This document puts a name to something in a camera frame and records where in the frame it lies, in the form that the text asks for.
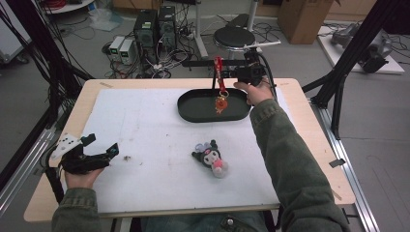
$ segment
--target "sleeve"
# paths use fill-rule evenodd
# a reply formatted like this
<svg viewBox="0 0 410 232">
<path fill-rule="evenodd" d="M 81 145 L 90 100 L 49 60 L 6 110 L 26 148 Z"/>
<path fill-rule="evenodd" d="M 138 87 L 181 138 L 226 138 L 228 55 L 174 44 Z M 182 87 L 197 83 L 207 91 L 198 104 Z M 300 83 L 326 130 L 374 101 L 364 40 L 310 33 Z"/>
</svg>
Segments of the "sleeve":
<svg viewBox="0 0 410 232">
<path fill-rule="evenodd" d="M 283 231 L 349 231 L 330 184 L 303 138 L 273 100 L 250 113 L 252 127 L 278 199 Z"/>
<path fill-rule="evenodd" d="M 92 189 L 68 189 L 54 212 L 53 232 L 100 232 L 102 231 L 97 210 L 97 197 Z"/>
</svg>

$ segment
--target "black stool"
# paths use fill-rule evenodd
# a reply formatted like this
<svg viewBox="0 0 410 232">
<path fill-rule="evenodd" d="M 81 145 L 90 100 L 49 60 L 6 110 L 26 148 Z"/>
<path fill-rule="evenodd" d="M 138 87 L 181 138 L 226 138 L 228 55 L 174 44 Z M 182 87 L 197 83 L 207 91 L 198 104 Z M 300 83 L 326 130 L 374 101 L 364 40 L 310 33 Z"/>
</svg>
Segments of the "black stool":
<svg viewBox="0 0 410 232">
<path fill-rule="evenodd" d="M 214 34 L 214 43 L 229 51 L 229 60 L 233 60 L 234 51 L 244 51 L 244 46 L 255 43 L 254 35 L 242 28 L 225 26 Z"/>
</svg>

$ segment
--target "electronic equipment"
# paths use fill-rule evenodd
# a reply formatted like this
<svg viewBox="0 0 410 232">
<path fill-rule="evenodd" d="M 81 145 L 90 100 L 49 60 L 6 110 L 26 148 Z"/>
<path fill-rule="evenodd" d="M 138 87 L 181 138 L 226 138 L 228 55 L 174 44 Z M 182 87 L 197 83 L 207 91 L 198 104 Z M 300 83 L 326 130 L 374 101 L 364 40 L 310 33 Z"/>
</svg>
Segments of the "electronic equipment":
<svg viewBox="0 0 410 232">
<path fill-rule="evenodd" d="M 138 47 L 141 65 L 157 64 L 161 48 L 158 45 L 160 28 L 156 10 L 139 10 L 133 33 Z"/>
<path fill-rule="evenodd" d="M 120 48 L 123 44 L 125 37 L 118 36 L 109 46 L 109 53 L 111 54 L 111 60 L 121 62 Z"/>
<path fill-rule="evenodd" d="M 162 48 L 168 51 L 177 48 L 175 7 L 162 6 L 159 13 L 160 37 Z"/>
<path fill-rule="evenodd" d="M 131 65 L 136 61 L 136 51 L 133 40 L 125 39 L 120 48 L 121 61 L 124 65 Z"/>
<path fill-rule="evenodd" d="M 154 47 L 159 40 L 159 25 L 156 10 L 140 10 L 133 26 L 135 40 L 142 47 Z"/>
</svg>

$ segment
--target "floor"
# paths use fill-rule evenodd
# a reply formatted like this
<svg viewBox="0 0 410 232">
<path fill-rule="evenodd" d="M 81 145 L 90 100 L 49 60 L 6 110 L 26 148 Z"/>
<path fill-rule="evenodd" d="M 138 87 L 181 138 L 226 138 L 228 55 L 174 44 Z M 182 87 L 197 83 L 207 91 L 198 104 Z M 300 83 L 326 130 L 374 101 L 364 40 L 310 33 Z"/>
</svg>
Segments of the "floor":
<svg viewBox="0 0 410 232">
<path fill-rule="evenodd" d="M 59 23 L 70 24 L 87 17 L 84 11 L 60 15 Z M 218 17 L 203 20 L 204 28 L 222 26 Z M 257 18 L 255 23 L 265 22 L 277 27 L 274 18 Z M 105 78 L 110 72 L 109 62 L 102 47 L 116 35 L 127 35 L 134 21 L 125 19 L 111 32 L 92 30 L 90 21 L 70 27 L 73 32 L 64 38 L 68 50 L 86 71 L 97 78 Z M 280 31 L 273 32 L 281 45 L 263 48 L 274 77 L 296 78 L 302 86 L 327 74 L 331 63 L 318 42 L 312 45 L 291 45 Z M 225 54 L 204 37 L 210 57 Z M 404 44 L 410 40 L 401 37 Z M 408 50 L 401 51 L 409 55 Z M 349 74 L 344 88 L 340 117 L 340 136 L 352 162 L 367 202 L 377 220 L 380 231 L 410 231 L 410 59 L 393 52 L 396 61 L 406 73 L 397 74 Z M 209 77 L 206 68 L 194 68 L 190 72 L 183 67 L 171 70 L 171 78 Z M 317 90 L 307 93 L 313 97 Z M 0 69 L 0 169 L 12 158 L 36 122 L 43 115 L 47 104 L 47 83 L 42 79 L 33 62 L 21 65 L 12 62 Z M 329 103 L 332 112 L 333 101 Z M 15 196 L 7 212 L 0 218 L 0 231 L 50 231 L 50 223 L 28 223 L 23 214 L 40 177 L 30 175 Z M 354 208 L 346 208 L 355 215 Z M 364 231 L 358 219 L 350 218 L 352 231 Z M 103 221 L 103 231 L 109 231 L 110 220 Z"/>
</svg>

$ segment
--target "table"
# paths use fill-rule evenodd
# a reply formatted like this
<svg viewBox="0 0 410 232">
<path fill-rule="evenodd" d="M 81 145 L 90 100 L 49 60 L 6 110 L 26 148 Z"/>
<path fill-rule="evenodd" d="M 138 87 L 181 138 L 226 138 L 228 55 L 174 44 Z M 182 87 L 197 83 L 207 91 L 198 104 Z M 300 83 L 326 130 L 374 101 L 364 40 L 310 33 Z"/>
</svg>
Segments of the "table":
<svg viewBox="0 0 410 232">
<path fill-rule="evenodd" d="M 46 14 L 60 14 L 60 13 L 72 12 L 80 8 L 87 7 L 93 2 L 94 0 L 83 0 L 80 4 L 66 4 L 63 8 L 57 9 L 57 10 L 46 9 L 45 13 Z"/>
<path fill-rule="evenodd" d="M 232 86 L 235 79 L 226 79 L 226 86 Z M 73 112 L 63 130 L 63 133 L 68 132 L 74 136 L 80 137 L 82 131 L 87 123 L 88 116 L 93 109 L 96 97 L 101 89 L 134 89 L 134 88 L 208 88 L 210 86 L 211 79 L 127 79 L 127 80 L 115 80 L 115 79 L 97 79 L 89 80 L 85 83 L 84 88 L 73 108 Z M 305 140 L 306 144 L 312 151 L 320 167 L 326 174 L 331 183 L 332 190 L 334 192 L 335 200 L 338 205 L 350 205 L 355 202 L 355 196 L 349 183 L 347 182 L 341 168 L 332 168 L 329 162 L 336 159 L 335 154 L 330 147 L 324 132 L 321 130 L 319 123 L 317 122 L 315 115 L 313 114 L 308 101 L 302 92 L 302 89 L 295 79 L 291 78 L 278 78 L 276 84 L 285 96 L 289 110 L 292 114 L 294 125 Z M 57 165 L 57 161 L 50 163 L 52 166 Z M 57 203 L 51 187 L 49 186 L 46 176 L 42 176 L 33 197 L 26 209 L 24 218 L 27 221 L 50 221 L 52 214 L 57 208 Z M 267 206 L 261 206 L 256 208 L 237 208 L 235 210 L 266 210 Z M 200 213 L 196 210 L 192 210 L 186 213 Z M 164 212 L 150 212 L 150 215 L 161 215 Z M 132 217 L 135 214 L 123 213 L 123 214 L 104 214 L 107 218 L 121 218 Z"/>
</svg>

